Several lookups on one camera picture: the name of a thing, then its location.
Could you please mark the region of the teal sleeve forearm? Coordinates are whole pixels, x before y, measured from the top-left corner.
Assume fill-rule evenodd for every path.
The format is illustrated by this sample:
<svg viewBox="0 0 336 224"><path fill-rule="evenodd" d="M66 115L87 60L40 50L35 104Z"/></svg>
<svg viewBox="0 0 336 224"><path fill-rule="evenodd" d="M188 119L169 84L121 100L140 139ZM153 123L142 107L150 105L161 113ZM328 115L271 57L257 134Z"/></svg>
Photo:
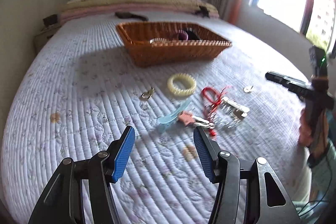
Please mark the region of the teal sleeve forearm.
<svg viewBox="0 0 336 224"><path fill-rule="evenodd" d="M324 196L323 201L307 204L303 210L305 202L293 201L293 204L299 214L301 223L315 223L335 192L335 147L333 142L328 139L325 152L317 159L309 156L307 164L311 169L311 182Z"/></svg>

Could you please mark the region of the person's right hand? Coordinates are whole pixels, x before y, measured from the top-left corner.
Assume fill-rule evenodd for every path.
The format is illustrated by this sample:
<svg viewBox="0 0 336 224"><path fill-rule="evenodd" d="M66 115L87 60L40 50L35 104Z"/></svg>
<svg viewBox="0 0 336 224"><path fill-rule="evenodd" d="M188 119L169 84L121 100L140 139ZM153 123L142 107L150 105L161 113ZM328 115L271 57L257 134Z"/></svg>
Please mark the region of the person's right hand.
<svg viewBox="0 0 336 224"><path fill-rule="evenodd" d="M299 119L300 127L299 127L299 144L309 147L313 143L313 137L311 136L311 128L309 127L306 121L306 113L305 108L301 110L301 116Z"/></svg>

